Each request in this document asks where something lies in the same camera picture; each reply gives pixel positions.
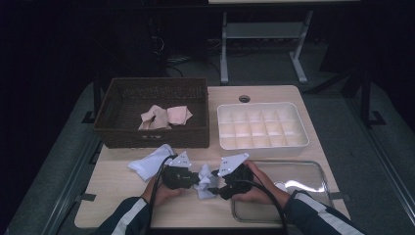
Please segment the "white cloth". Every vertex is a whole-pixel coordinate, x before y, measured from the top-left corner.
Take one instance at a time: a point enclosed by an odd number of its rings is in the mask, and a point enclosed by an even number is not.
[[[174,152],[171,147],[168,144],[163,144],[146,158],[129,163],[128,167],[137,171],[144,181],[148,181],[157,173],[162,161],[172,155],[174,155]]]
[[[210,172],[208,164],[202,165],[201,171],[199,172],[199,184],[195,184],[193,187],[198,190],[199,199],[214,198],[216,195],[210,193],[208,188],[217,188],[219,178],[213,176]]]
[[[167,109],[168,122],[173,125],[184,125],[192,114],[187,106],[177,106]]]

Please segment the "white plastic tray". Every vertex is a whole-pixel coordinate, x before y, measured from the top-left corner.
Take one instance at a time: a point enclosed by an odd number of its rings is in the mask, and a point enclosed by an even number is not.
[[[292,157],[309,143],[292,103],[221,105],[217,120],[223,156]]]

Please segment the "table leg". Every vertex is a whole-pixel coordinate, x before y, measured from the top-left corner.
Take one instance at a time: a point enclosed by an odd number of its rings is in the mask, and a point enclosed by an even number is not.
[[[291,61],[293,63],[294,69],[296,70],[297,77],[299,78],[299,81],[301,83],[307,83],[307,78],[304,74],[299,58],[300,58],[300,52],[302,49],[302,45],[304,44],[305,37],[307,36],[312,14],[313,14],[313,11],[307,12],[307,15],[305,16],[305,20],[304,20],[304,23],[302,25],[301,32],[300,32],[299,45],[297,46],[295,51],[290,52]]]

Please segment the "black tape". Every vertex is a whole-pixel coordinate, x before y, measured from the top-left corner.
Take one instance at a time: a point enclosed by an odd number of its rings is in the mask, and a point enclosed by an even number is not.
[[[83,194],[80,199],[83,201],[94,202],[96,197],[97,195],[95,194]]]

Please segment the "dark background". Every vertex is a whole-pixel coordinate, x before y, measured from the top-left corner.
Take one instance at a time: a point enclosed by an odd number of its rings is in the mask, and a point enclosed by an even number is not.
[[[133,2],[110,1],[110,5],[123,7]],[[0,233],[87,84],[99,77],[105,88],[114,76],[165,75],[166,55],[153,53],[158,45],[151,35],[163,36],[171,48],[201,58],[207,55],[206,39],[220,37],[220,12],[167,12],[159,21],[149,23],[152,15],[142,12],[117,15],[101,11],[108,3],[0,3]],[[316,10],[307,38],[331,39],[322,70],[368,69],[413,130],[414,9],[410,0],[363,1],[357,9],[341,14],[328,14],[330,11],[323,8]]]

